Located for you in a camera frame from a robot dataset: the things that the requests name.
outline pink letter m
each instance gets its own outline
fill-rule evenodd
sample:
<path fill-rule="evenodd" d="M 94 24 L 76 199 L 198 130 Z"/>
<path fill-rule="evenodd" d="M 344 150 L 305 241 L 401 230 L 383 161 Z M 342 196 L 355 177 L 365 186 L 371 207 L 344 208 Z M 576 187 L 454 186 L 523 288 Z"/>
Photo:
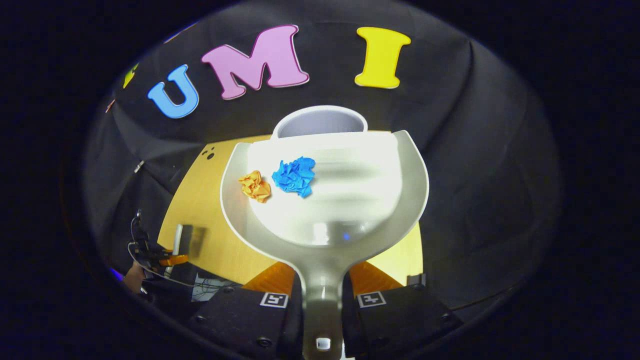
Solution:
<path fill-rule="evenodd" d="M 254 90 L 260 90 L 264 67 L 269 67 L 271 77 L 267 84 L 274 88 L 302 85 L 309 81 L 309 74 L 298 64 L 293 47 L 293 35 L 298 32 L 295 25 L 283 25 L 264 30 L 255 39 L 251 57 L 230 47 L 219 46 L 202 57 L 202 62 L 211 64 L 222 84 L 222 98 L 235 99 L 244 95 L 246 88 L 238 85 L 237 77 Z"/>

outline blue letter u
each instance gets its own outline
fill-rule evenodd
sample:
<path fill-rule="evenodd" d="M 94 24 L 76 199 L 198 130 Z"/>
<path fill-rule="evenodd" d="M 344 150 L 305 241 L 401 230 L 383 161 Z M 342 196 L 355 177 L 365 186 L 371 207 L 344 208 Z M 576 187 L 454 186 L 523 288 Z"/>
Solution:
<path fill-rule="evenodd" d="M 163 82 L 156 84 L 147 94 L 147 97 L 154 101 L 160 111 L 172 119 L 185 117 L 198 106 L 198 92 L 187 76 L 187 69 L 188 66 L 186 64 L 178 66 L 166 77 L 169 81 L 175 81 L 180 91 L 184 94 L 184 102 L 182 104 L 176 105 L 169 99 L 164 91 Z"/>

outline white dustpan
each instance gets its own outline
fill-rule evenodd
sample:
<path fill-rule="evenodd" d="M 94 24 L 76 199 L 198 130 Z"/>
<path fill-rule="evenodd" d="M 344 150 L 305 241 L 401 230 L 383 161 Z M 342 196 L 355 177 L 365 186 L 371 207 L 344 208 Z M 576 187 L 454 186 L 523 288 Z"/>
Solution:
<path fill-rule="evenodd" d="M 280 160 L 316 161 L 312 194 L 277 188 Z M 265 204 L 238 179 L 254 170 L 271 185 Z M 221 184 L 225 219 L 248 246 L 300 276 L 306 359 L 340 359 L 342 280 L 356 263 L 404 238 L 424 211 L 427 170 L 406 131 L 328 133 L 236 145 Z"/>

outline wooden table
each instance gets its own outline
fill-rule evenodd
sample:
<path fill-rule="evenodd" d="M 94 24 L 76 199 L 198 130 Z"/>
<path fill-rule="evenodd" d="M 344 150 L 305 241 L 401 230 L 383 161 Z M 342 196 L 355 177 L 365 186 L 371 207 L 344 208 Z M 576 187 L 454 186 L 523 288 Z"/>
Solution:
<path fill-rule="evenodd" d="M 240 284 L 246 284 L 276 263 L 245 245 L 227 225 L 220 209 L 220 181 L 236 144 L 270 137 L 261 135 L 207 144 L 173 196 L 160 228 L 158 243 L 166 249 L 172 249 L 177 224 L 204 228 L 204 233 L 191 241 L 189 262 Z M 369 259 L 369 262 L 406 285 L 407 275 L 422 273 L 419 225 L 392 248 Z"/>

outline orange crumpled paper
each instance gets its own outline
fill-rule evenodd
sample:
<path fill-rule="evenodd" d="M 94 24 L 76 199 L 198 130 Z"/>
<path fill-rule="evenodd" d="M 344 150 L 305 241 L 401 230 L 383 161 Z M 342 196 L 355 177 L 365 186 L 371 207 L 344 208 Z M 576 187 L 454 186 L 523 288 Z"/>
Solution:
<path fill-rule="evenodd" d="M 258 202 L 265 203 L 271 195 L 271 185 L 262 180 L 258 170 L 238 180 L 242 184 L 242 192 Z"/>

